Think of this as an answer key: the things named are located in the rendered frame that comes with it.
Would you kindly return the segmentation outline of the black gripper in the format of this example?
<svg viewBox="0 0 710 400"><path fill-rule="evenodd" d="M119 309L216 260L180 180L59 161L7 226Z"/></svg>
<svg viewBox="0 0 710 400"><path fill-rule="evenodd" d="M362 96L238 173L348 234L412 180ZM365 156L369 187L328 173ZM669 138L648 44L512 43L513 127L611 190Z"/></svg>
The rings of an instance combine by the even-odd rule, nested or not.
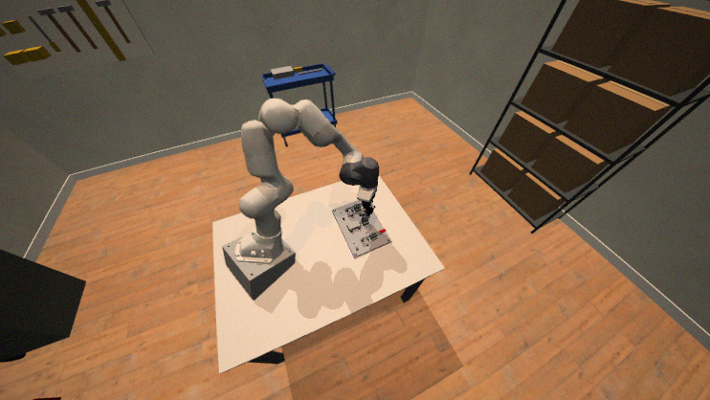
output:
<svg viewBox="0 0 710 400"><path fill-rule="evenodd" d="M370 215L373 213L373 210L375 208L375 206L372 204L374 197L375 197L375 194L372 196L369 203L362 201L362 206L364 206L364 213L365 213L364 216L366 216L366 220L370 218Z"/></svg>

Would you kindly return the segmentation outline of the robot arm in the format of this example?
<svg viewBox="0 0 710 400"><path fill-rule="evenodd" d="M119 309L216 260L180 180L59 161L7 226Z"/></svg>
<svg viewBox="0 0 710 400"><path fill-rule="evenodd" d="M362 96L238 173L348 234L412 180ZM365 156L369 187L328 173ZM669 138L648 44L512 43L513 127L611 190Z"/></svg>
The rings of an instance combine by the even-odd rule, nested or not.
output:
<svg viewBox="0 0 710 400"><path fill-rule="evenodd" d="M258 120L246 122L241 127L247 169L254 177L264 178L260 178L260 186L239 199L239 209L245 216L256 220L256 228L252 229L253 235L252 232L246 233L243 241L238 241L235 248L237 261L270 264L283 252L283 245L280 245L281 215L275 206L288 199L294 186L278 169L274 146L276 133L299 129L314 146L336 146L344 156L340 179L347 185L360 185L358 200L369 203L378 188L377 161L364 157L313 102L301 100L292 105L297 109L284 102L281 99L266 100Z"/></svg>

